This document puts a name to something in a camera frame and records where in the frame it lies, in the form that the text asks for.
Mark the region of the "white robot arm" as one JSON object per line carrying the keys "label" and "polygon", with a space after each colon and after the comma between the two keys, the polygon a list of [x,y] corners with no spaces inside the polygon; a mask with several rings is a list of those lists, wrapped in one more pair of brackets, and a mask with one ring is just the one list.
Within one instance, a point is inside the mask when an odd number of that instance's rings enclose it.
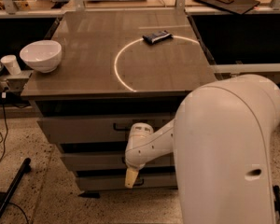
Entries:
{"label": "white robot arm", "polygon": [[279,123],[280,89],[266,77],[201,86],[159,130],[132,126],[125,185],[171,153],[184,224],[276,224],[270,142]]}

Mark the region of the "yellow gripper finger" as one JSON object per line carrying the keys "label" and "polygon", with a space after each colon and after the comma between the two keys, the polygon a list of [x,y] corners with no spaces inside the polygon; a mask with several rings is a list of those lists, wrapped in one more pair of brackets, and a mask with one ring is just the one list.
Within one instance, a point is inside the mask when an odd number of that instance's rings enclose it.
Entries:
{"label": "yellow gripper finger", "polygon": [[128,168],[126,171],[126,176],[125,176],[125,187],[128,189],[131,189],[133,185],[136,182],[136,179],[138,177],[139,171],[134,170],[132,168]]}

